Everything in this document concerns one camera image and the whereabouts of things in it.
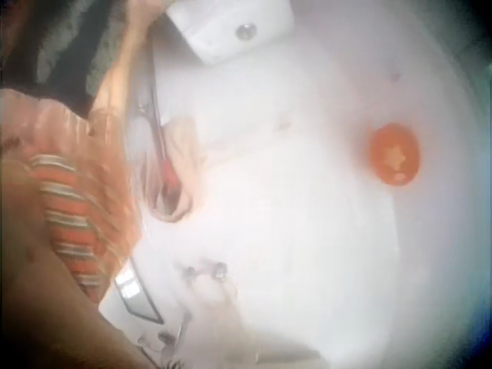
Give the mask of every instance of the tomato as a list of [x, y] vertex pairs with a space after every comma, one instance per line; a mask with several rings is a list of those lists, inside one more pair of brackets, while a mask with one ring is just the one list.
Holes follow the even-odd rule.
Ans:
[[413, 132], [390, 123], [372, 134], [369, 145], [371, 166], [387, 185], [403, 186], [418, 173], [421, 153]]

